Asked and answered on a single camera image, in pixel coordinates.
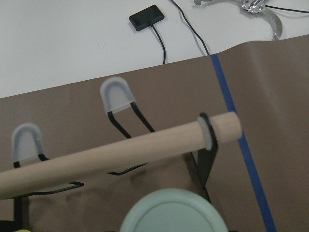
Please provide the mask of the light green plastic cup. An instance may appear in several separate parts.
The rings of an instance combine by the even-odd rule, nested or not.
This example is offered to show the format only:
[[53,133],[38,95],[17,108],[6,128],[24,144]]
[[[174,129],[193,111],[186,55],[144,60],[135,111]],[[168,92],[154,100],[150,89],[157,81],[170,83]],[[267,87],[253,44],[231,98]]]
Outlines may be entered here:
[[140,199],[126,215],[121,232],[227,232],[217,210],[184,189],[157,190]]

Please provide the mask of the yellow plastic cup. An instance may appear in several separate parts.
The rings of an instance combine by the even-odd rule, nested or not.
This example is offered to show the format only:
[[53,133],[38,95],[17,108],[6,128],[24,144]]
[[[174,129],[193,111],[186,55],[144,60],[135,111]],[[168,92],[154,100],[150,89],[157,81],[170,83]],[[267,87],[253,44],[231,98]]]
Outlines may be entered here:
[[25,229],[21,229],[21,230],[17,230],[17,231],[15,231],[15,232],[31,232],[31,231],[29,231],[29,230],[25,230]]

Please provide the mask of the small black device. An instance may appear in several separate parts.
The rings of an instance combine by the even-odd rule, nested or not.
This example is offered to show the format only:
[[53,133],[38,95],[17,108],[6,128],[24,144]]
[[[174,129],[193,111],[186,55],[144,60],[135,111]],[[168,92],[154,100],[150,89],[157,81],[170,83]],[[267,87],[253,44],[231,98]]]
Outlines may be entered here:
[[157,5],[152,5],[131,15],[129,17],[129,21],[136,31],[141,31],[147,27],[151,27],[153,24],[163,20],[164,18],[164,14],[157,7]]

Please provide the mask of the metal reacher grabber tool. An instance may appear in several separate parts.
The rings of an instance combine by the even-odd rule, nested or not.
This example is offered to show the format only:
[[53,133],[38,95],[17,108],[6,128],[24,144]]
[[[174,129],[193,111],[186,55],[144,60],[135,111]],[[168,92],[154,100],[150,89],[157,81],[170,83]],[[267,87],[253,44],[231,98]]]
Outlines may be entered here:
[[283,34],[283,24],[280,18],[265,5],[264,0],[194,0],[194,7],[207,7],[214,4],[228,2],[239,8],[242,15],[248,19],[260,18],[267,22],[272,29],[272,36],[267,41],[279,41]]

